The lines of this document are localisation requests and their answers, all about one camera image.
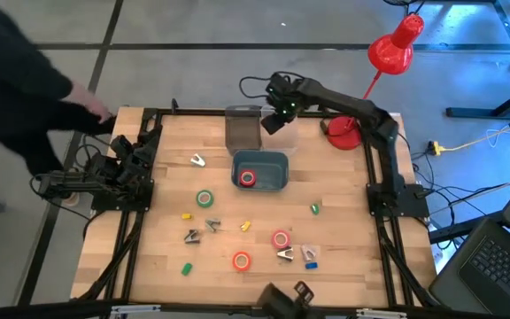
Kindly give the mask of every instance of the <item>gray floor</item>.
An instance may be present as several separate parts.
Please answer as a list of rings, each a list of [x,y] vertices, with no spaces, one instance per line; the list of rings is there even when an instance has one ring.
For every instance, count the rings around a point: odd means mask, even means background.
[[[114,2],[0,0],[0,6],[38,43],[101,43]],[[510,20],[510,0],[501,3]],[[391,32],[403,15],[402,8],[381,0],[125,0],[113,42],[370,43]],[[426,29],[418,43],[510,43],[490,4],[430,2],[421,16]],[[89,82],[96,51],[45,53],[66,74]],[[110,51],[97,94],[113,112],[125,104],[168,107],[173,97],[182,107],[220,108],[252,103],[237,90],[238,79],[269,76],[275,70],[298,72],[357,97],[375,74],[365,51]],[[423,151],[428,140],[453,147],[484,136],[488,128],[502,128],[504,121],[448,119],[443,112],[449,106],[492,108],[509,97],[510,51],[418,51],[406,74],[383,76],[370,96],[380,107],[403,114],[413,152]],[[70,134],[51,136],[57,153],[63,154]],[[509,181],[510,135],[501,136],[495,148],[482,142],[431,158],[431,163],[442,185],[476,189]],[[418,164],[428,175],[424,159]],[[16,300],[43,218],[45,205],[27,182],[22,161],[0,146],[0,198],[8,204],[8,211],[0,214],[0,307]],[[473,203],[492,213],[509,197],[506,189]],[[84,197],[79,210],[87,213],[89,201]],[[434,211],[445,202],[430,197],[429,206]],[[456,214],[456,221],[463,221],[479,213],[461,205]],[[447,212],[433,219],[438,225],[450,223]],[[68,299],[82,227],[77,216],[59,216],[33,302]]]

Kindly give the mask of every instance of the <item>wooden tabletop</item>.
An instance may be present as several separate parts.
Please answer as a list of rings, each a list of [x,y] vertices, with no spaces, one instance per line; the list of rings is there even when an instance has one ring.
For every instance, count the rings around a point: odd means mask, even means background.
[[[113,135],[135,141],[142,113],[142,108],[121,108]],[[400,115],[392,115],[404,135]],[[254,305],[269,282],[293,297],[292,287],[304,280],[315,293],[315,306],[387,306],[375,222],[367,208],[363,148],[332,147],[318,123],[319,119],[297,119],[297,151],[289,156],[287,186],[279,192],[256,192],[240,191],[230,181],[232,157],[225,145],[224,117],[163,116],[152,174],[154,199],[144,219],[130,300]],[[194,153],[205,159],[205,167],[190,164]],[[400,173],[414,183],[409,151],[401,138],[397,154]],[[209,208],[196,204],[197,192],[203,189],[211,190],[215,198]],[[321,203],[318,215],[309,208],[314,202]],[[181,219],[185,213],[194,218]],[[221,219],[216,233],[205,230],[205,219],[212,217]],[[120,212],[107,212],[89,226],[72,297],[83,294],[110,261],[119,220]],[[428,287],[436,276],[428,233],[413,219],[399,220],[407,264]],[[251,227],[242,232],[245,221],[251,221]],[[184,244],[190,229],[201,230],[201,244]],[[271,246],[276,230],[290,233],[293,262],[276,257]],[[305,269],[302,244],[318,252],[317,269]],[[237,251],[251,255],[249,271],[238,273],[232,267]],[[183,276],[187,262],[193,268]],[[125,264],[120,267],[116,296],[124,274]],[[393,277],[400,289],[394,265]],[[398,299],[402,300],[401,291]]]

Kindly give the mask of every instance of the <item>tape roll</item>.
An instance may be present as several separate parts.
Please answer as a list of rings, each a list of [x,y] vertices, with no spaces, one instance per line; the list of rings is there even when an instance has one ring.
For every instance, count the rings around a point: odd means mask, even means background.
[[[207,208],[213,204],[213,195],[208,190],[199,191],[196,195],[196,203],[202,207]]]
[[[251,187],[255,184],[257,177],[255,176],[255,172],[250,169],[245,169],[239,175],[239,183],[244,187]]]
[[[245,264],[243,266],[239,265],[239,259],[245,258]],[[249,267],[251,266],[251,256],[246,252],[237,252],[234,254],[234,258],[232,260],[234,268],[237,271],[247,271],[249,270]]]
[[[276,249],[286,248],[290,245],[290,235],[284,230],[277,230],[271,237],[271,242]]]

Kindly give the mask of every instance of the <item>green object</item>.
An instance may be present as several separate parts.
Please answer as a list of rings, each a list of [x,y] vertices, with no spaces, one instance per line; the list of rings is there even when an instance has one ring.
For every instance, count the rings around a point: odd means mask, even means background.
[[[201,190],[196,195],[196,203],[202,208],[208,208],[213,204],[213,195],[208,190]]]
[[[318,214],[320,212],[320,207],[318,204],[312,204],[310,209],[312,210],[312,214]]]
[[[187,276],[188,273],[192,270],[192,264],[187,262],[186,265],[184,265],[184,268],[182,268],[182,274]]]

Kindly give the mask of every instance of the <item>yellow cable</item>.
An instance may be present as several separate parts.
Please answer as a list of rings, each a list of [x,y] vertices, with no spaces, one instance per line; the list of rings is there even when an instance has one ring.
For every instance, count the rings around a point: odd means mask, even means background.
[[[482,137],[482,138],[480,138],[480,139],[478,139],[478,140],[475,140],[475,141],[473,141],[473,142],[465,143],[465,144],[463,144],[463,145],[460,145],[460,146],[457,146],[457,147],[454,147],[454,148],[445,148],[445,147],[443,147],[443,146],[439,146],[439,145],[437,144],[437,142],[435,142],[435,148],[436,148],[436,149],[435,149],[435,152],[437,153],[437,155],[439,155],[439,153],[441,153],[441,152],[453,152],[453,151],[457,151],[457,150],[460,150],[460,149],[462,149],[462,148],[464,148],[464,147],[468,147],[468,146],[470,146],[470,145],[473,145],[473,144],[479,143],[479,142],[481,142],[481,141],[485,141],[485,140],[489,139],[490,137],[494,137],[494,136],[497,136],[497,135],[499,135],[499,134],[505,133],[505,132],[507,132],[508,130],[510,130],[510,126],[509,126],[508,128],[503,128],[503,129],[499,130],[498,132],[491,134],[490,136]]]

